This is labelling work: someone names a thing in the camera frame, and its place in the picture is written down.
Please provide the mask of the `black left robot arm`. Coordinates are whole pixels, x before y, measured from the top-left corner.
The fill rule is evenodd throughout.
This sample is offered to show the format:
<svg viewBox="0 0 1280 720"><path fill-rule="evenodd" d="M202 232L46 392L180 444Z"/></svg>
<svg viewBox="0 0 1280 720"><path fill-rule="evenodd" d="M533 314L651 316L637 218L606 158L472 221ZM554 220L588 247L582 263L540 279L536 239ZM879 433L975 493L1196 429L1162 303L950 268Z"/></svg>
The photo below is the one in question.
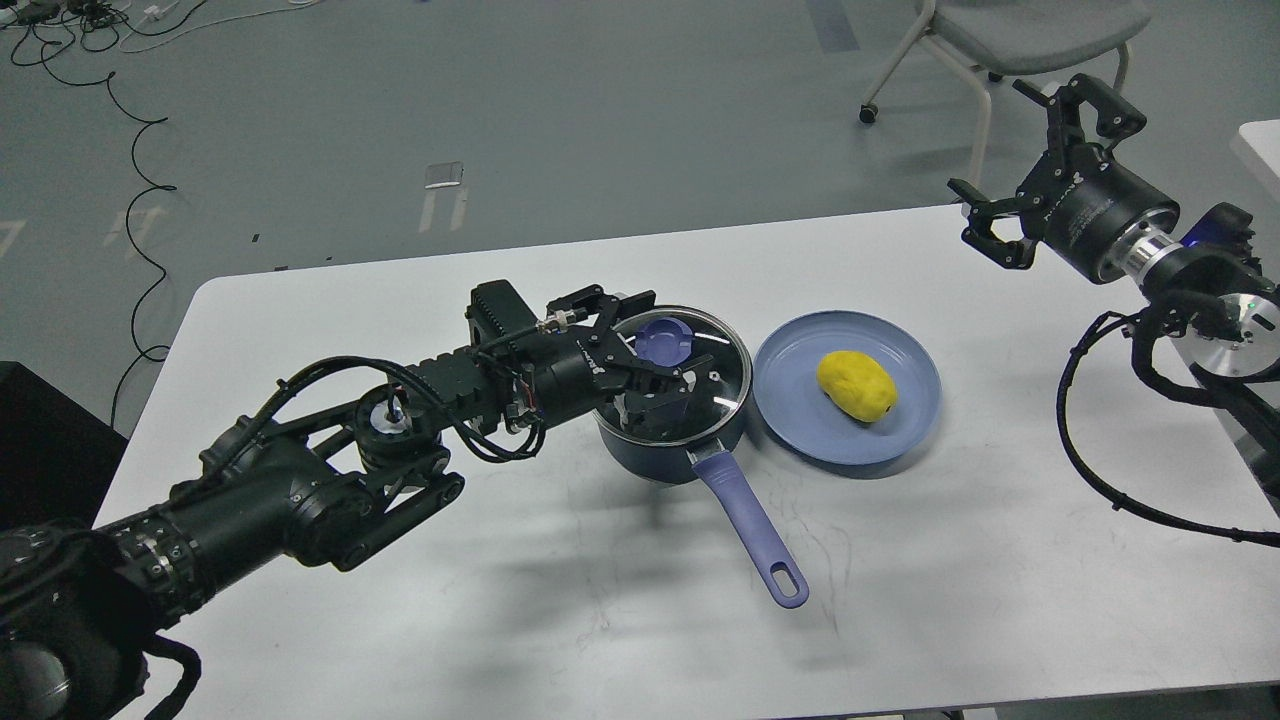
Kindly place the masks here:
<svg viewBox="0 0 1280 720"><path fill-rule="evenodd" d="M641 413L690 398L707 351L645 357L625 331L655 296L591 284L536 315L508 281L476 286L468 342L404 366L325 357L280 380L202 451L201 474L141 512L3 533L3 716L108 719L143 693L147 657L180 665L150 712L172 719L201 676L163 637L279 556L348 571L451 505L453 430L485 462L534 457L547 432L635 391Z"/></svg>

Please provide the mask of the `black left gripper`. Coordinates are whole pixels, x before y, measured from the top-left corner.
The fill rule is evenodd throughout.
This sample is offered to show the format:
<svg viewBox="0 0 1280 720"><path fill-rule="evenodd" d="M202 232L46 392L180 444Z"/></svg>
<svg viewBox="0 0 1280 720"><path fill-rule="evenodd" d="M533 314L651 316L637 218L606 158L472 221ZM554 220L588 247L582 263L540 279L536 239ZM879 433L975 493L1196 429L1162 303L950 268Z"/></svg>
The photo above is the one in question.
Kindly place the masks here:
<svg viewBox="0 0 1280 720"><path fill-rule="evenodd" d="M652 290L620 297L591 284L547 305L549 315L573 311L588 325L571 325L556 334L535 334L520 341L520 361L530 366L535 409L552 428L589 414L622 392L626 375L611 366L605 347L618 345L614 327L652 310ZM714 359L699 355L666 377L641 379L636 387L605 405L605 427L634 441L686 441L716 424L710 400Z"/></svg>

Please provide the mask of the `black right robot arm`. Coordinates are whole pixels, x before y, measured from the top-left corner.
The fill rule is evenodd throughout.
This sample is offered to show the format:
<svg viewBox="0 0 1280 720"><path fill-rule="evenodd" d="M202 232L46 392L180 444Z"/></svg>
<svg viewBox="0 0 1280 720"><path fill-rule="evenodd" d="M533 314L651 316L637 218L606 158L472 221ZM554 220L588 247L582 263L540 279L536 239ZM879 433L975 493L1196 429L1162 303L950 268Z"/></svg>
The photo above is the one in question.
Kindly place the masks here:
<svg viewBox="0 0 1280 720"><path fill-rule="evenodd" d="M966 206L963 241L1012 270L1032 266L1046 246L1092 283L1133 279L1147 302L1133 314L1097 316L1069 352L1055 415L1070 464L1116 511L1277 547L1274 530L1192 521L1123 493L1085 462L1068 428L1068 396L1083 357L1121 331L1144 386L1178 404L1228 413L1266 454L1277 454L1277 410L1254 392L1277 379L1277 284L1253 254L1252 215L1221 202L1175 238L1178 204L1115 158L1116 146L1147 123L1119 91L1082 73L1052 94L1021 79L1014 88L1044 109L1044 151L1009 199L988 199L964 179L948 182Z"/></svg>

